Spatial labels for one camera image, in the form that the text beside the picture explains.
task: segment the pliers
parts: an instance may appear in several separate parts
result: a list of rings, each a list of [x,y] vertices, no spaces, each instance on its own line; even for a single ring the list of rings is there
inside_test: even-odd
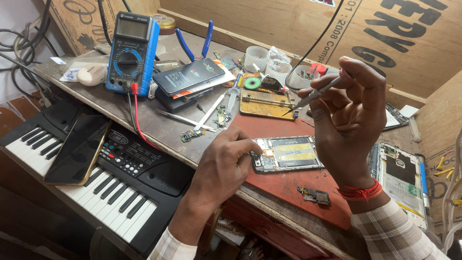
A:
[[[188,46],[186,45],[186,42],[183,39],[183,35],[181,35],[180,29],[177,28],[175,32],[176,32],[176,37],[178,38],[178,41],[180,42],[181,48],[183,48],[184,52],[186,53],[188,58],[191,60],[191,62],[195,62],[196,58],[194,54],[191,52],[191,50],[188,48]],[[210,47],[210,42],[212,40],[212,32],[213,32],[213,21],[210,20],[208,22],[207,36],[205,37],[204,47],[202,47],[200,59],[205,59],[207,56],[208,48]]]

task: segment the red wire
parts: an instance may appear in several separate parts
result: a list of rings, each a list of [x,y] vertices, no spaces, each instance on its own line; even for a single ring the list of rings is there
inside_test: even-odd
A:
[[[164,151],[162,151],[161,149],[159,149],[157,146],[153,145],[150,141],[146,140],[146,138],[144,137],[143,133],[141,132],[140,130],[140,125],[138,124],[138,101],[136,100],[136,94],[135,94],[135,121],[136,121],[136,128],[138,128],[138,133],[140,134],[141,138],[143,138],[143,140],[148,143],[149,145],[151,145],[152,147],[154,147],[155,149],[165,153]]]

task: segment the plastic bag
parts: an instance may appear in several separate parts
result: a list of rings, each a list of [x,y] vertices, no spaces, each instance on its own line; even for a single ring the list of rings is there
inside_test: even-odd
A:
[[[290,65],[291,60],[284,52],[273,46],[268,52],[267,66],[270,66],[274,71],[281,72],[281,69]]]

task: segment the blue multimeter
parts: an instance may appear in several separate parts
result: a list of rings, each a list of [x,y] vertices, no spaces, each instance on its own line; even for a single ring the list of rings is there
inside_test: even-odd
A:
[[[107,89],[126,93],[124,87],[137,83],[138,96],[148,96],[159,30],[159,25],[150,16],[122,11],[117,14]]]

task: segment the screwdriver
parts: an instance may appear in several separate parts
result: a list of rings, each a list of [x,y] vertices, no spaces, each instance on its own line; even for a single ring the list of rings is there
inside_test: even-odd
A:
[[[288,113],[290,113],[290,112],[292,112],[294,110],[301,109],[302,107],[304,107],[306,105],[309,105],[310,102],[313,99],[317,99],[317,98],[321,97],[322,94],[324,94],[324,92],[326,92],[331,87],[337,85],[338,83],[340,83],[342,81],[343,82],[348,82],[348,81],[351,81],[353,79],[354,79],[354,76],[352,74],[345,71],[344,69],[340,69],[339,76],[337,78],[335,78],[329,84],[327,84],[327,85],[325,85],[325,86],[323,86],[323,87],[321,87],[319,89],[315,89],[308,96],[302,98],[296,105],[294,105],[287,113],[285,113],[282,116],[285,116],[286,114],[288,114]]]

